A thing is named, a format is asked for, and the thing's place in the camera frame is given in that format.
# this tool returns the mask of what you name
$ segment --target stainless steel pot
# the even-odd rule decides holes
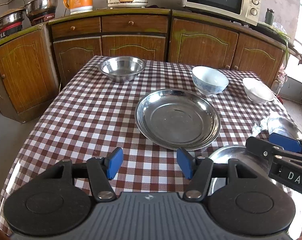
[[[11,9],[6,11],[2,16],[0,16],[0,30],[16,22],[22,22],[24,11],[24,8]]]
[[[55,13],[58,0],[33,0],[25,5],[29,20],[33,20],[43,13]]]

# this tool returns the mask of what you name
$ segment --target checkered tablecloth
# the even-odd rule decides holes
[[[93,57],[61,91],[45,111],[25,141],[0,196],[0,229],[10,233],[3,217],[3,203],[14,190],[62,159],[81,163],[93,156],[105,157],[122,147],[123,164],[110,181],[116,194],[122,191],[182,192],[188,180],[176,162],[176,153],[147,139],[135,124],[134,111],[146,94],[164,88],[192,91],[192,66],[146,61],[147,68],[133,81],[114,83],[98,71],[105,57]],[[207,97],[218,111],[221,130],[208,147],[195,151],[208,156],[230,144],[245,144],[252,127],[274,111],[290,118],[275,100],[265,105],[251,102],[242,85],[254,73],[221,70],[230,80],[220,94]],[[259,134],[267,138],[267,132]],[[77,179],[75,185],[90,193],[89,183]]]

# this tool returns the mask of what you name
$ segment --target kitchen cabinet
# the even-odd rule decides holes
[[[0,46],[0,75],[17,113],[57,95],[46,66],[40,30]]]
[[[169,62],[225,68],[232,63],[237,39],[238,34],[230,30],[174,19]]]
[[[54,39],[99,32],[101,32],[100,17],[72,20],[52,26],[52,36]]]
[[[102,31],[167,33],[168,17],[163,15],[112,15],[102,17]]]
[[[240,33],[231,70],[252,71],[271,87],[284,54],[282,49]]]
[[[104,56],[133,56],[146,60],[164,61],[166,38],[150,35],[102,36]]]
[[[101,37],[55,41],[53,47],[63,86],[94,55],[102,55]]]
[[[18,37],[0,40],[0,111],[27,122],[50,105],[58,94],[59,80],[46,24],[13,35]]]

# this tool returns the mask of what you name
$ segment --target blue gripper pad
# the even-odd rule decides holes
[[[123,150],[121,148],[116,148],[109,159],[107,178],[114,179],[115,174],[119,171],[123,162]]]
[[[186,150],[181,148],[177,149],[176,161],[179,164],[184,177],[187,179],[192,179],[193,177],[193,159],[194,157],[192,157]]]
[[[283,149],[286,151],[295,153],[302,152],[302,146],[298,140],[280,135],[278,133],[271,133],[269,136],[269,142],[283,147]]]

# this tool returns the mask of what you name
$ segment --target black round pad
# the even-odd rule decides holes
[[[6,200],[3,212],[14,232],[54,236],[84,221],[91,208],[87,194],[60,179],[30,182]]]
[[[267,179],[236,179],[211,195],[208,209],[222,228],[248,236],[283,231],[295,215],[294,201]]]

